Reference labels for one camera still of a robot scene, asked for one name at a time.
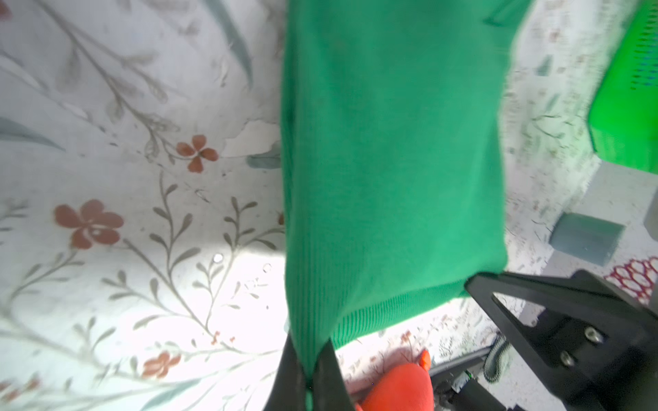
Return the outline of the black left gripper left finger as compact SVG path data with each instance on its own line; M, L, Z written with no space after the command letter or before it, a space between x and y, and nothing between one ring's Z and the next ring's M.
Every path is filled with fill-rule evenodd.
M264 411L306 411L307 380L291 335L285 341L279 368Z

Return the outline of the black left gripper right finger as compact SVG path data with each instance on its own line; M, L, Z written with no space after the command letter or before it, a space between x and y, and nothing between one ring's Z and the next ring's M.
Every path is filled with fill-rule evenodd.
M312 380L313 410L354 411L346 390L332 341L323 346L315 364Z

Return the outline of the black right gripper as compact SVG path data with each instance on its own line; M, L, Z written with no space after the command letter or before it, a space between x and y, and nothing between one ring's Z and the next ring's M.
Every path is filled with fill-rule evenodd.
M591 272L479 273L465 288L564 404L620 409L629 379L657 356L657 317Z

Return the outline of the green tank top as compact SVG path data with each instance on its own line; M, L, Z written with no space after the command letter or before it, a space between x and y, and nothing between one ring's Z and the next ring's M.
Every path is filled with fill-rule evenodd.
M527 1L291 1L285 294L307 380L507 266L498 115Z

